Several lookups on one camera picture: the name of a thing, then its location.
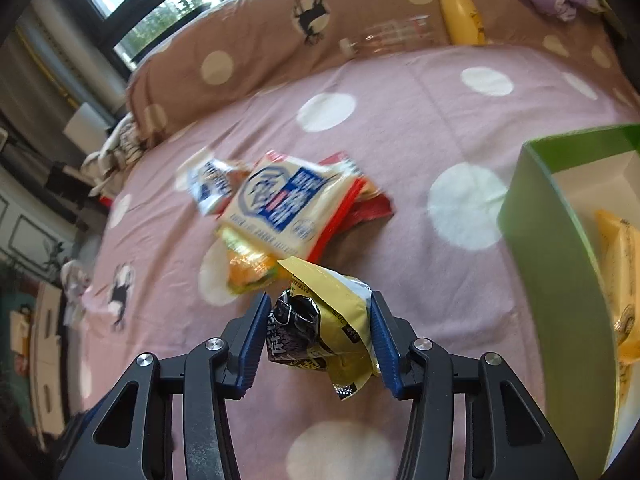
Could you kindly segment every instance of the snack bag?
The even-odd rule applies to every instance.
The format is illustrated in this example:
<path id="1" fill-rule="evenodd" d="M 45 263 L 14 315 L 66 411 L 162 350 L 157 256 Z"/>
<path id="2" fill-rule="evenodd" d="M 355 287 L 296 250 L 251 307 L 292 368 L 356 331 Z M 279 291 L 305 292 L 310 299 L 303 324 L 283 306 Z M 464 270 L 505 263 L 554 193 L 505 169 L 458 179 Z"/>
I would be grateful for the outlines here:
<path id="1" fill-rule="evenodd" d="M 342 165 L 342 167 L 365 179 L 364 186 L 351 206 L 349 213 L 345 216 L 340 227 L 338 227 L 338 232 L 346 231 L 360 222 L 385 218 L 394 213 L 389 197 L 360 171 L 347 153 L 335 153 L 325 160 L 321 160 L 320 164 L 337 164 L 338 167 Z"/>
<path id="2" fill-rule="evenodd" d="M 243 162 L 207 158 L 188 171 L 189 190 L 203 215 L 220 214 L 249 175 Z"/>
<path id="3" fill-rule="evenodd" d="M 251 166 L 241 160 L 220 160 L 206 146 L 178 167 L 176 184 L 189 190 L 203 215 L 217 215 L 224 211 L 250 173 Z"/>
<path id="4" fill-rule="evenodd" d="M 233 264 L 229 288 L 264 284 L 277 275 L 280 258 L 317 261 L 364 184 L 340 165 L 267 153 L 220 216 L 218 235 Z"/>
<path id="5" fill-rule="evenodd" d="M 611 309 L 623 365 L 640 359 L 640 232 L 628 221 L 604 210 L 596 211 L 602 240 L 600 268 Z"/>
<path id="6" fill-rule="evenodd" d="M 370 288 L 299 258 L 279 261 L 291 286 L 267 320 L 269 360 L 329 374 L 341 399 L 355 394 L 377 369 L 368 308 Z"/>

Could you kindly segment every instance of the cartoon animal print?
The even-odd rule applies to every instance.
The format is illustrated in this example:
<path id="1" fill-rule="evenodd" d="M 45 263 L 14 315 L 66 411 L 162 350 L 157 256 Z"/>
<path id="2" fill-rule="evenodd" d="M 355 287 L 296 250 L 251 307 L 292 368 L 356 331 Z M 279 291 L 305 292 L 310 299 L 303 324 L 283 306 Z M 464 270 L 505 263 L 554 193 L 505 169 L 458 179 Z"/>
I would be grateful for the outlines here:
<path id="1" fill-rule="evenodd" d="M 121 332 L 124 329 L 124 313 L 127 303 L 133 294 L 133 284 L 135 272 L 130 264 L 122 264 L 116 267 L 113 276 L 113 285 L 109 298 L 109 312 L 116 316 L 113 322 L 113 329 Z"/>
<path id="2" fill-rule="evenodd" d="M 311 7 L 308 9 L 305 8 L 308 5 L 303 5 L 300 0 L 293 0 L 293 3 L 293 16 L 306 36 L 305 44 L 318 44 L 323 37 L 320 31 L 326 27 L 326 18 L 324 20 L 321 18 L 329 15 L 324 0 L 311 0 Z"/>

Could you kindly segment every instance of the bottle cap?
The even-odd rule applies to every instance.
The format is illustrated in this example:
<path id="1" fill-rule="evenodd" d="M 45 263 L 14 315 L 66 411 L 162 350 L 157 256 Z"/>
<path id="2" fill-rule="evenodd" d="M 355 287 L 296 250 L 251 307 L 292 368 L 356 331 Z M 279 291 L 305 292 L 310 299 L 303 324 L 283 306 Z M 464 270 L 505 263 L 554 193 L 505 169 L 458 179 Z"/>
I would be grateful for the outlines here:
<path id="1" fill-rule="evenodd" d="M 342 53 L 349 59 L 353 59 L 356 57 L 356 51 L 353 47 L 353 43 L 349 40 L 349 38 L 342 38 L 338 44 L 340 45 L 340 50 Z"/>

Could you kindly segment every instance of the green box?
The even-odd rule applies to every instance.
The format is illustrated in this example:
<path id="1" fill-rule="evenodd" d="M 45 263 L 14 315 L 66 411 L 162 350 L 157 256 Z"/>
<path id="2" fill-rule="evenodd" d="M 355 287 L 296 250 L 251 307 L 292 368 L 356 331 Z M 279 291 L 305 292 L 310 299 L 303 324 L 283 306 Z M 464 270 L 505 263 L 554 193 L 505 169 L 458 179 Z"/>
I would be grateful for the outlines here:
<path id="1" fill-rule="evenodd" d="M 618 405 L 615 337 L 593 213 L 640 228 L 640 124 L 526 142 L 498 225 L 536 323 L 546 416 L 581 480 L 599 478 L 640 416 L 640 365 Z"/>

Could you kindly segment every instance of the blue gripper pad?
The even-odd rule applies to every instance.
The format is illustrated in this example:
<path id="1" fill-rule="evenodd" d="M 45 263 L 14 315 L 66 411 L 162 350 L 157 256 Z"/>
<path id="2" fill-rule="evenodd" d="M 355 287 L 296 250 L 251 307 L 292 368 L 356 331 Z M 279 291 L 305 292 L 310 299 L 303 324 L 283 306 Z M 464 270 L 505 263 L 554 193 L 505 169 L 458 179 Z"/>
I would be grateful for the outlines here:
<path id="1" fill-rule="evenodd" d="M 385 386 L 396 399 L 404 398 L 404 386 L 400 377 L 400 354 L 375 297 L 371 298 L 369 317 L 371 341 Z"/>
<path id="2" fill-rule="evenodd" d="M 267 339 L 267 315 L 271 309 L 271 299 L 262 295 L 260 304 L 254 314 L 242 349 L 238 354 L 238 378 L 236 388 L 241 395 L 254 385 L 255 373 L 258 369 L 264 341 Z"/>

